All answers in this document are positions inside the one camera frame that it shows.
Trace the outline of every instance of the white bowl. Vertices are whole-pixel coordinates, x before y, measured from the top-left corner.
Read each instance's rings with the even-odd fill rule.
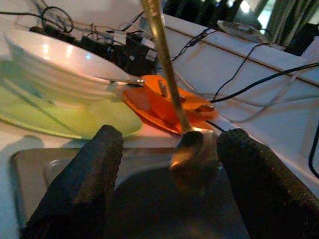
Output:
[[[94,76],[130,79],[111,62],[48,36],[11,30],[5,39],[26,80],[56,105],[80,108],[112,96],[116,84]]]

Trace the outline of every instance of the spoon handle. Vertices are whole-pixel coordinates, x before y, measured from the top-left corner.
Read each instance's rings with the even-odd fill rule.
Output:
[[[181,105],[176,81],[174,78],[173,67],[170,61],[170,55],[166,41],[164,17],[160,0],[142,0],[142,5],[155,40],[157,51],[159,53],[159,61],[166,76],[176,116],[181,123],[183,132],[191,131],[192,127]]]

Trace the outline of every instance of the green plate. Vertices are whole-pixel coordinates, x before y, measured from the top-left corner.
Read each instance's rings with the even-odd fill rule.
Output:
[[[117,97],[84,109],[55,106],[42,99],[10,61],[1,62],[0,67],[0,119],[33,131],[77,139],[91,139],[104,124],[115,127],[123,137],[142,127],[140,118]]]

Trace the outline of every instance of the orange plate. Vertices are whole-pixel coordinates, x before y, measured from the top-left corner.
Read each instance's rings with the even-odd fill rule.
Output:
[[[159,93],[158,80],[161,79],[166,85],[165,79],[161,76],[143,76],[143,79],[145,80],[144,87],[123,91],[123,101],[145,120],[170,132],[181,134],[181,126],[170,102],[170,95],[164,98]],[[186,99],[183,107],[191,124],[198,128],[212,129],[205,120],[216,117],[217,111],[204,114],[194,111],[197,107],[208,105],[210,102],[181,88],[178,88],[178,91]]]

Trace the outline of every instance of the metal utensil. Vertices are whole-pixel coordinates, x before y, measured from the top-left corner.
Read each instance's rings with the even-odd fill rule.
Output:
[[[103,79],[103,80],[110,81],[111,83],[113,83],[113,82],[123,82],[123,83],[127,83],[127,84],[132,84],[132,85],[144,85],[144,83],[145,83],[145,81],[140,79],[140,78],[131,79],[131,80],[124,80],[124,79],[106,78],[106,77],[101,77],[101,76],[95,76],[95,77]]]
[[[217,134],[212,130],[195,128],[182,108],[173,67],[167,46],[163,13],[159,0],[142,0],[153,37],[159,53],[176,115],[183,136],[172,157],[170,170],[177,187],[185,193],[204,194],[207,184],[218,172]]]

